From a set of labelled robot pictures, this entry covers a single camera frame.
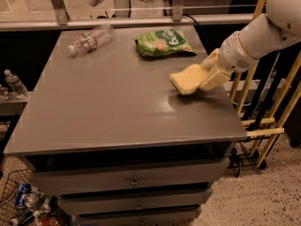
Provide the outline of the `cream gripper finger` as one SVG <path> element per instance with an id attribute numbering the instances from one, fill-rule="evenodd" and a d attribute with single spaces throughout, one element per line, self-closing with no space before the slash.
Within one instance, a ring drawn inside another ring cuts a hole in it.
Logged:
<path id="1" fill-rule="evenodd" d="M 213 50 L 200 64 L 207 71 L 219 66 L 218 50 Z"/>
<path id="2" fill-rule="evenodd" d="M 198 88 L 206 91 L 215 89 L 228 82 L 231 75 L 232 70 L 223 67 L 213 67 Z"/>

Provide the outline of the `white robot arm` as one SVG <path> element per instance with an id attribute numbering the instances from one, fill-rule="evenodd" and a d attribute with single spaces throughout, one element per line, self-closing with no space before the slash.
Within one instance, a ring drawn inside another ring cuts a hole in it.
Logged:
<path id="1" fill-rule="evenodd" d="M 226 38 L 202 63 L 202 90 L 214 89 L 258 64 L 265 55 L 301 41 L 301 0 L 266 0 L 265 12 Z"/>

